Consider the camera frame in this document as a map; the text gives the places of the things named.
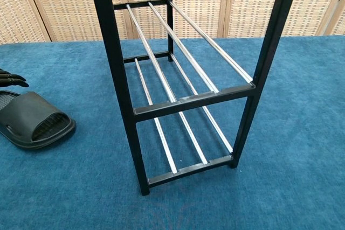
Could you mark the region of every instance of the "black metal leg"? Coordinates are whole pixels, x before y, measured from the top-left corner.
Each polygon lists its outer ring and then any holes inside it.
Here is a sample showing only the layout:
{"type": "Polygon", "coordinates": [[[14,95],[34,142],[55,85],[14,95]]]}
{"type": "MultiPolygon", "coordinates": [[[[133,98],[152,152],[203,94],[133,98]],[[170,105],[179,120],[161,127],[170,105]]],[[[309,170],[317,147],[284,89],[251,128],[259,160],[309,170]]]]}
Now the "black metal leg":
{"type": "MultiPolygon", "coordinates": [[[[173,26],[174,26],[173,7],[169,4],[167,4],[167,22],[168,22],[168,25],[171,27],[171,29],[173,29],[173,26]]],[[[168,51],[170,54],[174,53],[174,42],[169,34],[168,34],[168,51]]],[[[170,55],[169,55],[168,60],[170,62],[172,61],[172,58],[170,55]]]]}
{"type": "Polygon", "coordinates": [[[148,195],[149,185],[141,155],[132,102],[129,95],[113,3],[112,0],[94,0],[94,3],[141,193],[143,195],[148,195]]]}
{"type": "Polygon", "coordinates": [[[275,0],[274,2],[270,22],[268,23],[253,78],[257,92],[253,97],[248,97],[244,108],[233,147],[233,160],[230,162],[230,167],[232,168],[236,168],[238,165],[291,4],[292,0],[275,0]]]}

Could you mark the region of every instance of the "black slipper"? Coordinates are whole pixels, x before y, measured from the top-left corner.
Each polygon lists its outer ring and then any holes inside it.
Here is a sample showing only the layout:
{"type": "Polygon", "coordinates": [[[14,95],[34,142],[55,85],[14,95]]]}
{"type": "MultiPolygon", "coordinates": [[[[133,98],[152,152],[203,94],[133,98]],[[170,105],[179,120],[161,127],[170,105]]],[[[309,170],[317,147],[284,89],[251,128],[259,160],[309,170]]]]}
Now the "black slipper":
{"type": "Polygon", "coordinates": [[[45,147],[66,136],[75,121],[34,92],[0,91],[0,133],[23,149],[45,147]]]}

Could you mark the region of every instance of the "metal rod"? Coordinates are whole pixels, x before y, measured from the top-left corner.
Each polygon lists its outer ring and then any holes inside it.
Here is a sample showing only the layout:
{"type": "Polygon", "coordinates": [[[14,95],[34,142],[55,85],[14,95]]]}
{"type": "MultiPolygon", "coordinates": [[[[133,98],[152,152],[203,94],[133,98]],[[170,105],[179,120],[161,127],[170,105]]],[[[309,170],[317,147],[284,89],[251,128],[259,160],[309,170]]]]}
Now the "metal rod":
{"type": "MultiPolygon", "coordinates": [[[[184,72],[183,68],[180,66],[180,64],[178,63],[177,59],[175,58],[175,56],[173,54],[171,54],[171,58],[173,59],[173,61],[175,62],[178,70],[180,71],[180,73],[182,74],[183,78],[185,79],[185,81],[187,82],[187,84],[190,86],[190,89],[192,90],[193,94],[197,95],[198,92],[195,90],[194,86],[192,85],[191,81],[189,80],[189,78],[187,77],[186,73],[184,72]]],[[[226,137],[224,136],[222,130],[220,129],[220,127],[218,126],[217,122],[215,121],[215,119],[213,118],[213,116],[211,115],[210,111],[208,110],[208,108],[206,106],[203,106],[202,109],[204,110],[204,112],[206,113],[207,117],[209,118],[209,120],[211,121],[213,127],[215,128],[216,132],[218,133],[218,135],[220,136],[220,138],[222,139],[224,145],[226,146],[227,150],[229,151],[229,153],[232,153],[232,147],[230,145],[230,143],[227,141],[226,137]]]]}
{"type": "Polygon", "coordinates": [[[183,45],[181,40],[177,37],[177,35],[174,33],[174,31],[169,27],[169,25],[164,21],[163,17],[160,15],[160,13],[155,9],[155,7],[149,2],[149,6],[151,7],[152,11],[155,13],[157,18],[160,20],[161,24],[164,26],[164,28],[168,31],[168,34],[172,37],[178,48],[183,52],[183,54],[186,56],[188,61],[192,64],[196,72],[200,75],[202,80],[205,82],[205,84],[208,86],[208,88],[215,92],[219,93],[219,90],[217,87],[213,84],[211,79],[207,76],[205,71],[200,67],[198,62],[194,59],[194,57],[190,54],[190,52],[186,49],[186,47],[183,45]]]}
{"type": "Polygon", "coordinates": [[[210,36],[208,36],[192,19],[190,19],[175,3],[168,0],[169,4],[180,13],[180,15],[230,64],[230,66],[240,74],[247,83],[251,83],[253,79],[243,68],[239,66],[210,36]]]}
{"type": "MultiPolygon", "coordinates": [[[[139,37],[142,40],[144,48],[145,48],[147,54],[149,55],[150,60],[152,61],[152,64],[153,64],[153,66],[155,68],[155,71],[156,71],[158,77],[160,78],[160,80],[161,80],[161,82],[163,84],[164,90],[167,93],[170,102],[176,102],[176,98],[175,98],[175,96],[173,94],[173,91],[171,90],[171,88],[169,86],[169,83],[168,83],[167,79],[165,78],[165,76],[164,76],[164,74],[163,74],[163,72],[162,72],[162,70],[161,70],[161,68],[160,68],[160,66],[158,64],[158,61],[157,61],[157,59],[156,59],[152,49],[150,48],[150,46],[149,46],[149,44],[148,44],[148,42],[147,42],[147,40],[146,40],[146,38],[144,36],[144,33],[142,32],[142,30],[140,28],[140,25],[137,22],[137,20],[136,20],[136,18],[135,18],[135,16],[134,16],[134,14],[133,14],[133,12],[132,12],[132,10],[131,10],[129,5],[127,5],[127,10],[128,10],[128,12],[129,12],[129,14],[130,14],[130,16],[131,16],[131,18],[133,20],[133,23],[134,23],[134,25],[135,25],[135,27],[136,27],[136,29],[138,31],[139,37]]],[[[207,164],[208,162],[207,162],[207,160],[206,160],[206,158],[205,158],[205,156],[204,156],[204,154],[203,154],[203,152],[202,152],[202,150],[201,150],[201,148],[200,148],[200,146],[199,146],[199,144],[198,144],[198,142],[197,142],[197,140],[196,140],[196,138],[194,136],[194,133],[191,130],[191,128],[189,126],[189,123],[188,123],[187,119],[185,118],[183,112],[179,112],[178,114],[181,117],[181,120],[182,120],[182,122],[183,122],[183,124],[184,124],[184,126],[185,126],[185,128],[186,128],[186,130],[187,130],[187,132],[188,132],[188,134],[189,134],[193,144],[194,144],[194,147],[195,147],[196,151],[199,154],[199,157],[200,157],[201,161],[204,164],[207,164]]]]}
{"type": "MultiPolygon", "coordinates": [[[[136,58],[135,58],[135,64],[136,64],[136,68],[138,69],[138,72],[139,72],[139,77],[140,77],[142,86],[143,86],[143,88],[144,88],[144,92],[145,92],[147,101],[148,101],[149,105],[152,105],[153,103],[152,103],[152,99],[151,99],[151,96],[150,96],[150,93],[149,93],[149,89],[148,89],[147,86],[146,86],[144,76],[143,76],[143,74],[142,74],[142,72],[141,72],[139,63],[138,63],[138,61],[137,61],[136,58]]],[[[175,166],[173,157],[171,156],[171,153],[170,153],[170,149],[169,149],[169,147],[168,147],[167,140],[166,140],[166,138],[165,138],[165,136],[164,136],[164,132],[163,132],[161,123],[160,123],[160,121],[159,121],[158,118],[154,118],[154,121],[155,121],[155,123],[156,123],[156,127],[157,127],[158,133],[159,133],[159,135],[160,135],[160,138],[161,138],[161,141],[162,141],[162,144],[163,144],[163,148],[164,148],[164,151],[165,151],[165,155],[167,156],[167,159],[168,159],[168,162],[169,162],[171,171],[172,171],[173,173],[177,173],[177,169],[176,169],[176,166],[175,166]]]]}

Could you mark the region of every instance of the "black metal frame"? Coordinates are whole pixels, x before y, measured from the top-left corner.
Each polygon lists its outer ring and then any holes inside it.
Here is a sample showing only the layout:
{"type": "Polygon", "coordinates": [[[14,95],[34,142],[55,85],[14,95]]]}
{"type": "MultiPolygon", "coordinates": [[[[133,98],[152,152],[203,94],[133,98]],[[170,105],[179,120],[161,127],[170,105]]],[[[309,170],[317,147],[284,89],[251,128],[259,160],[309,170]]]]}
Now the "black metal frame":
{"type": "MultiPolygon", "coordinates": [[[[138,57],[123,58],[114,10],[123,10],[128,6],[130,8],[140,8],[143,6],[149,6],[149,3],[152,5],[166,4],[167,23],[171,28],[173,28],[173,8],[169,4],[169,1],[172,0],[154,0],[113,5],[112,0],[94,0],[113,82],[118,96],[121,115],[127,133],[129,147],[132,153],[141,193],[143,195],[149,194],[149,189],[151,187],[179,179],[193,173],[222,165],[229,165],[231,168],[237,167],[292,4],[292,0],[275,0],[252,82],[238,87],[226,88],[218,93],[208,92],[184,97],[176,102],[164,102],[133,109],[124,64],[134,62],[135,60],[141,61],[150,59],[150,56],[142,55],[138,57]],[[242,97],[247,97],[247,101],[237,132],[233,151],[230,155],[208,161],[207,164],[200,163],[179,169],[177,173],[170,172],[152,179],[147,179],[136,129],[137,122],[242,97]]],[[[171,55],[173,52],[173,39],[168,35],[168,51],[154,53],[154,55],[157,58],[168,57],[169,61],[172,61],[171,55]]]]}

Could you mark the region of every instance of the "blue carpet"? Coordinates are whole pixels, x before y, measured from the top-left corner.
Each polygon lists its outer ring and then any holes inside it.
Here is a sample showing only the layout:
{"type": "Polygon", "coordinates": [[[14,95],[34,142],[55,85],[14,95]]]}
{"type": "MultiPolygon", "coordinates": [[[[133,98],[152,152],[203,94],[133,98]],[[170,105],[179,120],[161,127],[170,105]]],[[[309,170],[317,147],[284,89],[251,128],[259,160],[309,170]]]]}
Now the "blue carpet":
{"type": "MultiPolygon", "coordinates": [[[[184,41],[219,89],[244,83],[200,39],[184,41]]],[[[220,39],[253,74],[262,39],[220,39]]],[[[165,40],[152,40],[164,51],[165,40]]],[[[123,41],[125,57],[144,54],[123,41]]],[[[0,229],[343,229],[345,225],[345,37],[282,38],[239,167],[226,166],[140,195],[102,42],[0,46],[0,67],[77,121],[72,138],[23,151],[0,137],[0,229]]],[[[196,89],[207,88],[176,51],[196,89]]],[[[160,65],[177,97],[191,95],[173,63],[160,65]]],[[[154,102],[167,97],[150,62],[142,70],[154,102]]],[[[127,64],[135,107],[146,105],[127,64]]],[[[244,106],[209,107],[233,143],[244,106]]],[[[207,159],[226,155],[199,110],[185,112],[207,159]]],[[[176,115],[161,118],[176,165],[199,163],[176,115]]],[[[153,121],[138,124],[149,177],[169,171],[153,121]]]]}

